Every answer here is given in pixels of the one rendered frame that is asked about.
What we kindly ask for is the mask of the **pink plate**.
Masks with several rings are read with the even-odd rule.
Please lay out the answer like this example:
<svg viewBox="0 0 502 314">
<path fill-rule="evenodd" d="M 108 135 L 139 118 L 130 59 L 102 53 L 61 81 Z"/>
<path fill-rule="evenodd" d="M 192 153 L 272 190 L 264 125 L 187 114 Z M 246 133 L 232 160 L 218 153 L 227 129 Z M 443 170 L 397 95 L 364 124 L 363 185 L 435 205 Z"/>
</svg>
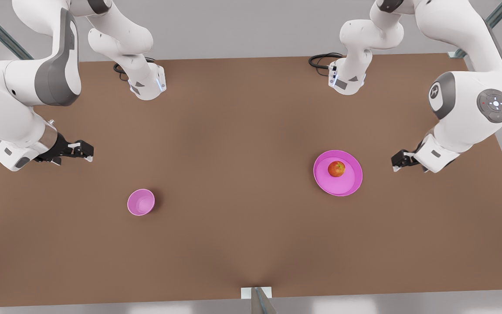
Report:
<svg viewBox="0 0 502 314">
<path fill-rule="evenodd" d="M 339 161 L 345 166 L 340 177 L 329 174 L 329 165 Z M 313 165 L 313 177 L 317 185 L 326 193 L 347 196 L 356 192 L 363 181 L 363 170 L 357 159 L 341 150 L 329 150 L 320 154 Z"/>
</svg>

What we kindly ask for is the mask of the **red apple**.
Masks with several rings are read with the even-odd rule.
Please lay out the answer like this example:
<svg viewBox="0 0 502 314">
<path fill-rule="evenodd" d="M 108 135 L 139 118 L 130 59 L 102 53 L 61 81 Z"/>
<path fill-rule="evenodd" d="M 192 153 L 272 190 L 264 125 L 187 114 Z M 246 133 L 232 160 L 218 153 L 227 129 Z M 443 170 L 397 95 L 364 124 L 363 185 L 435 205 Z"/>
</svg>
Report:
<svg viewBox="0 0 502 314">
<path fill-rule="evenodd" d="M 340 160 L 332 161 L 327 167 L 327 173 L 329 173 L 331 177 L 341 177 L 345 171 L 346 165 Z"/>
</svg>

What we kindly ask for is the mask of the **pink bowl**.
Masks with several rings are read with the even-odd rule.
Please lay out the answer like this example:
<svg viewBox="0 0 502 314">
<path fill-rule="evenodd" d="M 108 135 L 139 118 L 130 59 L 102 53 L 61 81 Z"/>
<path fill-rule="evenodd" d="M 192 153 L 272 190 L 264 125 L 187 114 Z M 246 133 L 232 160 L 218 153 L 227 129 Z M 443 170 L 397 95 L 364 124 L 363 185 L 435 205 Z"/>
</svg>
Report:
<svg viewBox="0 0 502 314">
<path fill-rule="evenodd" d="M 134 216 L 147 215 L 154 206 L 155 195 L 148 189 L 138 189 L 128 197 L 127 208 Z"/>
</svg>

